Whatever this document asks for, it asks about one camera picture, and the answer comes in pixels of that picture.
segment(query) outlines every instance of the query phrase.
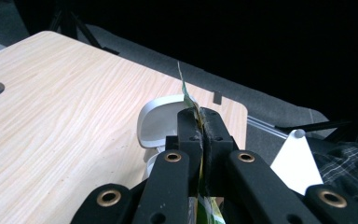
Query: black stand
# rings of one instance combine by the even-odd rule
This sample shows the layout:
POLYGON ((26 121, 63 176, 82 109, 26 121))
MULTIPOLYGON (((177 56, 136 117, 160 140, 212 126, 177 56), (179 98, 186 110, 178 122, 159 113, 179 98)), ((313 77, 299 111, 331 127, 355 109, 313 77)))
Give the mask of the black stand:
POLYGON ((118 52, 107 47, 102 47, 97 39, 92 35, 87 26, 78 18, 78 16, 70 10, 68 0, 56 0, 56 12, 49 26, 50 31, 58 32, 61 27, 61 33, 73 39, 77 39, 77 29, 83 33, 89 43, 98 49, 106 50, 110 53, 118 55, 118 52))

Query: checkered cloth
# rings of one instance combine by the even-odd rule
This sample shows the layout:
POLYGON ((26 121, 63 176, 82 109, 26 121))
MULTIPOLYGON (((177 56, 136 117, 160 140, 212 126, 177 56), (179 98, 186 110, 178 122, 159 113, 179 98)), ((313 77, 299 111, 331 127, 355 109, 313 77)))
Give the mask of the checkered cloth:
POLYGON ((358 143, 339 143, 328 154, 313 154, 326 185, 342 189, 358 201, 358 143))

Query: wooden table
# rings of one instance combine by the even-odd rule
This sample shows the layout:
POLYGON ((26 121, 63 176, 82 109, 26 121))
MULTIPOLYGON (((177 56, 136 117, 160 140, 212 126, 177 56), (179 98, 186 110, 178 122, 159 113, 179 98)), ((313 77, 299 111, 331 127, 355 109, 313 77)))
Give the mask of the wooden table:
MULTIPOLYGON (((178 79, 52 32, 0 50, 0 83, 0 223, 69 223, 95 188, 136 186, 139 112, 182 93, 178 79)), ((244 148, 246 107, 187 88, 244 148)))

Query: gray carpet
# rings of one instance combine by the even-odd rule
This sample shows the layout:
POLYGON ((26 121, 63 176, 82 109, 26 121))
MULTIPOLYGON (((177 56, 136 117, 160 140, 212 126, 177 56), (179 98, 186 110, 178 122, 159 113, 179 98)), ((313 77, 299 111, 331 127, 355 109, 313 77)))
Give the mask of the gray carpet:
MULTIPOLYGON (((158 70, 168 76, 179 78, 177 60, 174 58, 139 46, 99 27, 92 25, 88 25, 88 27, 103 47, 118 51, 118 56, 158 70)), ((10 46, 28 36, 13 1, 1 1, 0 45, 10 46)), ((88 43, 81 33, 79 33, 79 40, 88 43)), ((284 141, 284 134, 273 130, 273 125, 296 126, 327 121, 327 118, 316 110, 292 105, 261 91, 207 73, 191 64, 181 63, 181 69, 183 74, 186 74, 186 82, 206 90, 219 91, 223 96, 245 105, 249 112, 248 119, 266 122, 267 124, 264 126, 270 127, 274 133, 277 133, 266 132, 258 125, 254 125, 253 122, 248 122, 246 149, 257 152, 267 163, 272 162, 284 141)), ((319 131, 307 133, 307 135, 324 138, 332 131, 319 131)))

